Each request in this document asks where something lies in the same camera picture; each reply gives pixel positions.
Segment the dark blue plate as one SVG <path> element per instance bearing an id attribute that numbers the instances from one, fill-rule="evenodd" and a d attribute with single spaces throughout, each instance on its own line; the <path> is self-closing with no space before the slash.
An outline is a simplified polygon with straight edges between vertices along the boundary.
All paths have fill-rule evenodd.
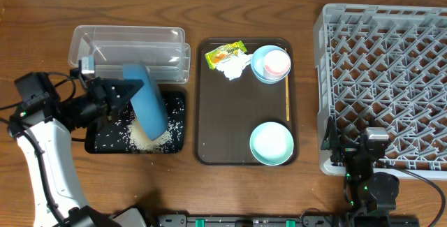
<path id="1" fill-rule="evenodd" d="M 132 97 L 131 105 L 146 136 L 156 140 L 168 128 L 168 115 L 159 86 L 142 64 L 124 64 L 123 78 L 142 80 L 143 86 Z"/>

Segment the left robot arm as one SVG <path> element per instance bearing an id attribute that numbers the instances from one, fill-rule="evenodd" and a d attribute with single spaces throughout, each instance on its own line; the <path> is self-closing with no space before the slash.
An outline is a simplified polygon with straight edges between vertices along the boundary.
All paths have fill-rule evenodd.
<path id="1" fill-rule="evenodd" d="M 137 207 L 115 216 L 89 206 L 71 154 L 71 133 L 118 115 L 143 86 L 141 80 L 83 80 L 85 94 L 61 100 L 48 73 L 15 81 L 22 102 L 6 123 L 27 161 L 35 226 L 146 226 Z"/>

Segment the pink cup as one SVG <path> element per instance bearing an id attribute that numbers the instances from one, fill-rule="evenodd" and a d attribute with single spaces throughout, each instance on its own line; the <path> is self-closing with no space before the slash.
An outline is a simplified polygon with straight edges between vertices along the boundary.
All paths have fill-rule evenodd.
<path id="1" fill-rule="evenodd" d="M 264 77 L 268 80 L 278 80 L 288 73 L 291 59 L 286 52 L 272 50 L 264 57 Z"/>

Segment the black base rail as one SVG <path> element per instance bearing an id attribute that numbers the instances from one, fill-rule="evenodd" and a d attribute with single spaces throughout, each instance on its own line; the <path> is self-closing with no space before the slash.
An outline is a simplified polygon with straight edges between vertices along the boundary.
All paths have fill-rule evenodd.
<path id="1" fill-rule="evenodd" d="M 187 217 L 183 214 L 167 214 L 155 218 L 154 224 L 145 220 L 135 209 L 112 217 L 120 226 L 157 227 L 324 227 L 349 226 L 340 218 L 307 215 L 303 217 Z"/>

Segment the light blue bowl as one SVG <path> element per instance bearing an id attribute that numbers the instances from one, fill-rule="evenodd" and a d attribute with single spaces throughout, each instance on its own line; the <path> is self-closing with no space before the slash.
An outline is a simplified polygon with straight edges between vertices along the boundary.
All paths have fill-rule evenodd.
<path id="1" fill-rule="evenodd" d="M 290 70 L 288 71 L 288 73 L 287 73 L 283 78 L 278 79 L 278 80 L 268 80 L 268 79 L 266 79 L 266 78 L 264 77 L 264 63 L 263 63 L 263 61 L 264 61 L 264 57 L 265 57 L 265 55 L 266 55 L 268 52 L 270 52 L 270 51 L 272 51 L 272 50 L 281 50 L 281 51 L 283 51 L 283 52 L 286 52 L 284 49 L 282 49 L 282 48 L 280 48 L 280 47 L 278 47 L 278 46 L 276 46 L 276 45 L 264 45 L 264 46 L 258 48 L 258 49 L 253 53 L 252 58 L 251 58 L 251 68 L 252 68 L 252 71 L 254 72 L 255 76 L 256 76 L 261 82 L 263 82 L 263 83 L 265 83 L 265 84 L 274 84 L 274 83 L 276 83 L 276 82 L 279 82 L 280 80 L 284 79 L 285 76 L 286 76 L 287 74 L 289 74 L 289 72 L 290 72 L 290 70 L 291 70 L 291 67 L 290 67 Z"/>

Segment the white rice pile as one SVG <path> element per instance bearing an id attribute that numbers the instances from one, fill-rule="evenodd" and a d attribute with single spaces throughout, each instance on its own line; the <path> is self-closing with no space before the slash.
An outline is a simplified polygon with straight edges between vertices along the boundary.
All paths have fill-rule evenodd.
<path id="1" fill-rule="evenodd" d="M 127 126 L 129 142 L 139 152 L 162 153 L 164 149 L 173 142 L 171 132 L 165 131 L 155 140 L 150 140 L 138 121 L 135 112 L 130 114 L 130 124 Z"/>

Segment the black plastic tray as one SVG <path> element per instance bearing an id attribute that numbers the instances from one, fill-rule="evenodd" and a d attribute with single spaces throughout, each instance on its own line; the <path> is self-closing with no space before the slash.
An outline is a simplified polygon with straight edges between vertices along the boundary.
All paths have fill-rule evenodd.
<path id="1" fill-rule="evenodd" d="M 173 142 L 162 153 L 178 153 L 184 144 L 185 96 L 180 91 L 163 91 L 162 97 L 168 114 L 168 128 Z M 139 152 L 130 145 L 127 126 L 130 124 L 131 104 L 113 123 L 99 121 L 87 128 L 85 150 L 90 154 L 155 154 Z"/>

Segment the grey dishwasher rack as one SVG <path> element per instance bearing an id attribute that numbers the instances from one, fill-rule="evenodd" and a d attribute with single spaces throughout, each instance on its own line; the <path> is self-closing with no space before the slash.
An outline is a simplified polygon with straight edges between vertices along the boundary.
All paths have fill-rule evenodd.
<path id="1" fill-rule="evenodd" d="M 384 161 L 446 178 L 446 9 L 325 5 L 314 25 L 318 138 L 327 120 L 343 142 L 369 122 L 390 136 Z"/>

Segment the clear plastic bin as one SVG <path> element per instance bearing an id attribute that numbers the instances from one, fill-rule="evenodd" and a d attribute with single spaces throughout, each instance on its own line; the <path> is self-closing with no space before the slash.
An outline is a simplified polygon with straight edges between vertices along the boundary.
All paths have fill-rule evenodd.
<path id="1" fill-rule="evenodd" d="M 124 64 L 143 64 L 161 84 L 189 80 L 191 48 L 180 27 L 81 25 L 75 28 L 68 65 L 92 56 L 100 78 L 123 78 Z"/>

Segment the wooden chopstick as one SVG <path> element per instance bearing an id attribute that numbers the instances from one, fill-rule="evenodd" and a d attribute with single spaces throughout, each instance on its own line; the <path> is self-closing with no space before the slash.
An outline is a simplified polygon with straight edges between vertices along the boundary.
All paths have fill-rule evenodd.
<path id="1" fill-rule="evenodd" d="M 289 84 L 288 84 L 288 74 L 285 76 L 285 95 L 286 95 L 286 121 L 290 121 L 290 99 L 289 99 Z"/>

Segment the crumpled white napkin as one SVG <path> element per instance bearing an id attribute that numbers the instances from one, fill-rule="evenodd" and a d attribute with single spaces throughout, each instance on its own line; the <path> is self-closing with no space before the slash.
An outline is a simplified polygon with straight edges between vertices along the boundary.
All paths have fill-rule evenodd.
<path id="1" fill-rule="evenodd" d="M 216 69 L 229 80 L 234 80 L 242 75 L 245 67 L 251 63 L 251 58 L 251 54 L 233 55 L 228 60 L 218 63 Z"/>

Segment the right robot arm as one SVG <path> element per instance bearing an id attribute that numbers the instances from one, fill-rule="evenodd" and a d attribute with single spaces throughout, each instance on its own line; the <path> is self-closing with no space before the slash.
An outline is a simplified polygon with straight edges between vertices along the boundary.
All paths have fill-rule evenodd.
<path id="1" fill-rule="evenodd" d="M 396 209 L 399 179 L 389 173 L 374 172 L 374 163 L 385 156 L 390 137 L 383 127 L 367 127 L 353 142 L 344 142 L 332 118 L 327 121 L 322 150 L 330 160 L 345 167 L 344 197 L 355 210 L 367 213 Z"/>

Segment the green yellow snack wrapper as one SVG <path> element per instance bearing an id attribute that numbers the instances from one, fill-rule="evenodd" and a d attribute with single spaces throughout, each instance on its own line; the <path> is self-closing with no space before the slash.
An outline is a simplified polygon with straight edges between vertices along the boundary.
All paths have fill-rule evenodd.
<path id="1" fill-rule="evenodd" d="M 221 45 L 218 48 L 205 53 L 205 59 L 210 69 L 214 70 L 219 63 L 227 60 L 231 56 L 245 54 L 247 48 L 242 41 Z"/>

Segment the mint green bowl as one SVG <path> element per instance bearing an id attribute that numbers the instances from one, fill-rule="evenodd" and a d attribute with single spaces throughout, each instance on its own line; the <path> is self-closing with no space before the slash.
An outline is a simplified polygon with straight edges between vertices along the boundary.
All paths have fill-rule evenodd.
<path id="1" fill-rule="evenodd" d="M 283 124 L 265 122 L 252 131 L 249 148 L 253 157 L 263 165 L 280 166 L 292 157 L 295 143 Z"/>

